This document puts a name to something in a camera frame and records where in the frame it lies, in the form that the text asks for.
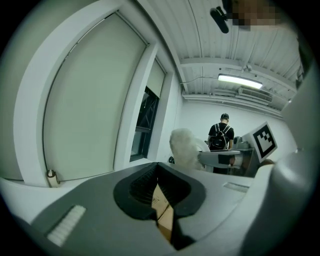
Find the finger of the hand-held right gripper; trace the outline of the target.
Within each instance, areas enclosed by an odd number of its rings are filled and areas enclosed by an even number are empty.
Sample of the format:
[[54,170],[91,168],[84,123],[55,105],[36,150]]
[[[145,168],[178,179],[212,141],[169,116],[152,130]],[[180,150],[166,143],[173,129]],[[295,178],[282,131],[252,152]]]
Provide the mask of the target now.
[[205,166],[229,167],[231,165],[230,160],[241,154],[239,150],[213,150],[199,152],[198,160]]

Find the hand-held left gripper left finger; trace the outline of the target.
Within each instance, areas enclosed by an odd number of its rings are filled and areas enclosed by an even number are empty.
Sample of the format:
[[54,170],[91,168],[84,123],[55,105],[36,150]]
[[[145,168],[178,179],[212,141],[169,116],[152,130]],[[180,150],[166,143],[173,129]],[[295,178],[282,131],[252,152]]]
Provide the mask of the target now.
[[167,256],[174,247],[161,234],[153,193],[173,203],[180,173],[148,163],[91,178],[47,206],[31,226],[53,256]]

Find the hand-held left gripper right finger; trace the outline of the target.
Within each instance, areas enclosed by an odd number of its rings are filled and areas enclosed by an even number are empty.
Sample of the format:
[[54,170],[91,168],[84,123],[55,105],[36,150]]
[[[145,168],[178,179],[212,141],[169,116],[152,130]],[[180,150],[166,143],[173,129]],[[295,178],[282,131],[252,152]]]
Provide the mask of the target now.
[[160,188],[173,207],[169,255],[240,256],[249,220],[237,220],[251,177],[158,163]]

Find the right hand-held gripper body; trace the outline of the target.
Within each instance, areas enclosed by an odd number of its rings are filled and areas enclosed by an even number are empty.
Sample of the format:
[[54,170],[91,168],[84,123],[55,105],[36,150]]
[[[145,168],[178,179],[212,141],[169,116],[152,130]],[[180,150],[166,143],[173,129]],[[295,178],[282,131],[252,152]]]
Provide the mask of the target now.
[[274,162],[269,156],[278,148],[274,135],[267,122],[246,133],[237,136],[233,141],[233,149],[240,151],[235,156],[233,168],[239,176],[253,178],[258,169]]

